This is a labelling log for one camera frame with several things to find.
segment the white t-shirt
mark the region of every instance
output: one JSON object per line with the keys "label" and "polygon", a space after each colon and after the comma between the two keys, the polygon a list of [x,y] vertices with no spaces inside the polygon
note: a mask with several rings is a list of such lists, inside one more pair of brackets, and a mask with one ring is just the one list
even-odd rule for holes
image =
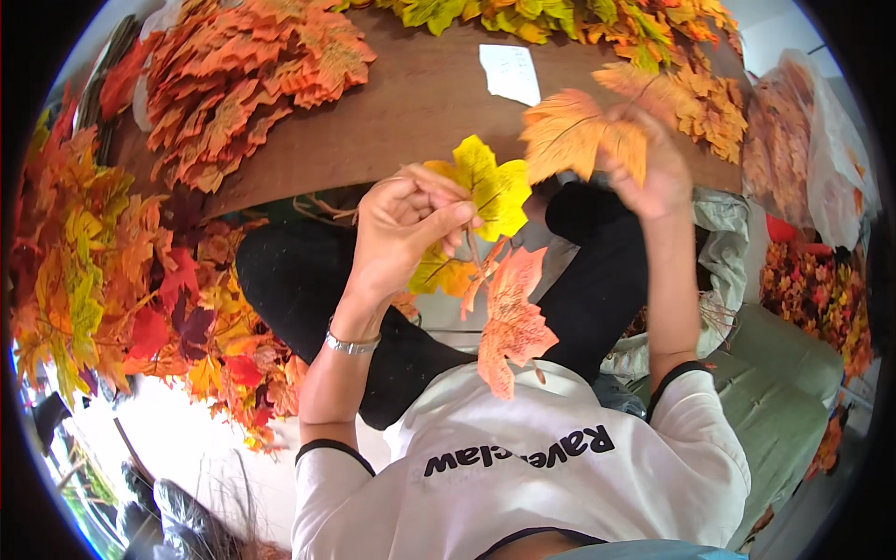
{"label": "white t-shirt", "polygon": [[601,408],[574,372],[538,365],[547,384],[515,368],[513,401],[491,394],[475,362],[436,377],[385,431],[392,463],[375,476],[345,444],[303,446],[293,558],[471,560],[531,528],[727,545],[750,471],[711,374],[678,368],[648,424]]}

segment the silver bracelet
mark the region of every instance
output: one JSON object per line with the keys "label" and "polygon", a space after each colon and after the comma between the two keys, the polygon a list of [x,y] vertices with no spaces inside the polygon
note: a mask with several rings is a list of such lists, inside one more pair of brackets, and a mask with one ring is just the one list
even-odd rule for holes
{"label": "silver bracelet", "polygon": [[343,342],[342,340],[334,337],[332,332],[330,332],[330,324],[327,325],[327,338],[325,339],[327,346],[339,352],[345,352],[350,356],[373,352],[376,347],[380,345],[380,340],[383,337],[382,335],[377,334],[376,338],[372,340],[363,340],[361,342]]}

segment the black t-shirt trim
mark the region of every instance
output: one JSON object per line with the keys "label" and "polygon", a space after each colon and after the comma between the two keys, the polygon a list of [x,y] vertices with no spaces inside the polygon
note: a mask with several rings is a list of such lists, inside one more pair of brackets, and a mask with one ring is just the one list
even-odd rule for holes
{"label": "black t-shirt trim", "polygon": [[312,449],[317,449],[318,447],[329,447],[331,449],[338,449],[340,451],[346,452],[356,460],[358,460],[358,462],[361,463],[361,466],[367,469],[367,472],[370,473],[371,477],[376,476],[374,468],[370,466],[370,463],[367,462],[367,459],[361,456],[361,453],[352,449],[348,445],[345,445],[343,442],[337,442],[334,439],[315,439],[313,442],[308,442],[307,444],[302,445],[302,448],[299,449],[298,453],[296,454],[296,464],[298,464],[298,459],[302,455],[311,451]]}
{"label": "black t-shirt trim", "polygon": [[519,540],[523,537],[528,537],[529,535],[534,535],[536,533],[544,533],[550,530],[555,530],[560,533],[564,537],[574,540],[579,543],[581,546],[586,547],[588,545],[602,545],[606,543],[605,540],[601,540],[600,538],[592,537],[591,535],[586,535],[585,533],[580,533],[577,530],[571,529],[558,529],[557,527],[529,527],[528,529],[518,530],[511,535],[507,535],[501,540],[497,541],[494,545],[492,545],[487,551],[476,556],[476,560],[485,560],[489,555],[494,553],[498,548],[503,547],[504,545],[509,545],[515,540]]}
{"label": "black t-shirt trim", "polygon": [[647,423],[650,423],[650,419],[653,418],[653,410],[657,408],[657,403],[659,402],[659,398],[663,396],[663,393],[666,392],[666,387],[669,387],[669,384],[675,381],[678,377],[686,374],[689,371],[694,370],[704,371],[708,374],[712,372],[706,368],[703,364],[698,361],[691,360],[688,362],[684,362],[684,364],[679,364],[672,368],[672,371],[666,374],[663,377],[663,380],[659,382],[659,387],[657,390],[650,396],[650,406],[647,407]]}

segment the white paper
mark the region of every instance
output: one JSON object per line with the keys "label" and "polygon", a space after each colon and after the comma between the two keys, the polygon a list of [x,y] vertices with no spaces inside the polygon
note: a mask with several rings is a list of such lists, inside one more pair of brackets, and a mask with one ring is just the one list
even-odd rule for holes
{"label": "white paper", "polygon": [[530,107],[541,102],[532,55],[526,47],[479,45],[479,63],[486,71],[488,92]]}

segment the wooden table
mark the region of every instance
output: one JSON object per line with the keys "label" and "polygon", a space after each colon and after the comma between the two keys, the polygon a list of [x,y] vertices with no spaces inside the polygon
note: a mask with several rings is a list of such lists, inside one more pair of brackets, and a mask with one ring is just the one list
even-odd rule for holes
{"label": "wooden table", "polygon": [[[425,28],[405,29],[385,10],[349,10],[347,15],[379,56],[370,67],[370,82],[351,88],[335,103],[310,111],[298,108],[278,122],[268,142],[210,197],[207,215],[375,181],[414,161],[451,159],[451,150],[471,134],[491,146],[498,163],[522,157],[525,143],[517,138],[526,107],[488,93],[478,46],[526,43],[473,22],[454,22],[442,37],[434,37]],[[561,35],[555,32],[545,45],[529,45],[542,97],[577,88],[602,107],[622,101],[590,76],[604,63],[619,60],[612,48],[580,45]],[[713,73],[737,78],[744,93],[749,91],[741,62],[727,41],[715,52],[704,51]],[[145,139],[125,115],[110,162],[137,176],[136,190],[149,192],[159,185],[149,183],[156,156],[145,148]],[[696,184],[740,193],[739,166],[710,154],[706,142],[694,144],[681,133],[675,134],[675,141]]]}

